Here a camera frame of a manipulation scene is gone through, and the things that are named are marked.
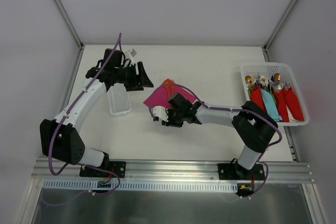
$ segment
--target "tabletop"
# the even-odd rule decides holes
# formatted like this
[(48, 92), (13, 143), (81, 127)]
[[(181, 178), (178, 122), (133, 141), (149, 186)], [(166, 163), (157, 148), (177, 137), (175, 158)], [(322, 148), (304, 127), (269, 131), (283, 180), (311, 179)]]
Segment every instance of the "tabletop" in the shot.
[[(112, 47), (85, 46), (71, 100), (82, 86), (86, 72), (103, 58), (106, 48)], [(243, 105), (246, 98), (239, 65), (265, 61), (260, 47), (122, 47), (123, 51), (132, 48), (138, 53), (135, 61), (143, 62), (155, 88), (165, 79), (173, 79), (213, 105)], [(143, 104), (153, 91), (153, 88), (145, 88), (144, 91), (129, 92), (132, 110), (125, 115), (111, 115), (107, 95), (101, 98), (80, 130), (85, 145), (107, 152), (114, 159), (230, 161), (239, 157), (244, 143), (233, 127), (184, 123), (182, 128), (175, 128), (153, 122)], [(266, 151), (263, 161), (292, 161), (283, 127), (280, 131), (283, 140)]]

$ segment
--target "white wall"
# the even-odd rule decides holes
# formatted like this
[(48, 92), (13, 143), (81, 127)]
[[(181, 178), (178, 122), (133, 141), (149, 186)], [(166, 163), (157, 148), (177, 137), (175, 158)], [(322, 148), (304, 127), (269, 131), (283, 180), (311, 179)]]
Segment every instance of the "white wall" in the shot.
[(0, 0), (0, 223), (14, 223), (76, 54), (52, 0)]
[(290, 0), (62, 0), (83, 42), (264, 45)]
[(273, 61), (289, 64), (300, 84), (310, 123), (293, 132), (309, 162), (330, 223), (336, 222), (336, 1), (300, 0), (271, 46)]

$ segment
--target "blue napkin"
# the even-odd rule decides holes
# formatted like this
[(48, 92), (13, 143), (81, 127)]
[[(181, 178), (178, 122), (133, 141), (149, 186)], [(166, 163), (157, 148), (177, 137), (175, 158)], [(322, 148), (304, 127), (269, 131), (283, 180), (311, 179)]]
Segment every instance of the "blue napkin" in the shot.
[(267, 114), (276, 122), (280, 122), (282, 117), (278, 113), (277, 106), (274, 103), (273, 97), (266, 90), (261, 90), (262, 100), (266, 107)]

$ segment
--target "mounting plate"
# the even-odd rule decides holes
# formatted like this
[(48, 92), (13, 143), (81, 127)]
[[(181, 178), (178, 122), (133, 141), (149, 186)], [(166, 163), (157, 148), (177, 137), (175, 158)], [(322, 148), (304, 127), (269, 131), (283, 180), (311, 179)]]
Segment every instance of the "mounting plate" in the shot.
[(252, 173), (246, 178), (239, 177), (234, 169), (234, 165), (232, 164), (217, 164), (217, 166), (219, 180), (252, 180), (253, 175), (255, 180), (265, 180), (265, 171), (262, 164), (255, 164), (251, 170)]
[[(115, 174), (118, 175), (119, 178), (125, 178), (126, 173), (126, 162), (122, 161), (110, 161), (108, 170), (112, 170)], [(107, 178), (109, 176), (108, 173), (100, 172), (91, 168), (83, 166), (79, 172), (80, 177), (86, 178)]]

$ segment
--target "white basket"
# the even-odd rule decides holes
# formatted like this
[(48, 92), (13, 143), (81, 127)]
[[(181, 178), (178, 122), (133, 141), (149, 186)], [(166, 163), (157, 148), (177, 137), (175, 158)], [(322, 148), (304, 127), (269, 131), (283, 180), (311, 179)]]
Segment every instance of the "white basket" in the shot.
[[(281, 75), (282, 81), (287, 81), (290, 83), (294, 93), (299, 99), (301, 111), (303, 113), (304, 121), (295, 121), (295, 122), (277, 122), (279, 126), (298, 126), (298, 125), (306, 125), (309, 122), (309, 115), (306, 108), (305, 103), (303, 102), (303, 98), (296, 83), (294, 74), (290, 67), (283, 63), (276, 62), (265, 62), (265, 63), (247, 63), (242, 64), (240, 66), (240, 73), (242, 75), (243, 86), (246, 87), (245, 77), (246, 76), (257, 76), (258, 73), (261, 76), (265, 76), (270, 79), (271, 76), (274, 76), (275, 73), (279, 73)], [(247, 88), (244, 88), (245, 96), (247, 101), (250, 100), (247, 92)]]
[(124, 84), (116, 83), (107, 92), (112, 115), (126, 114), (131, 111), (130, 97)]

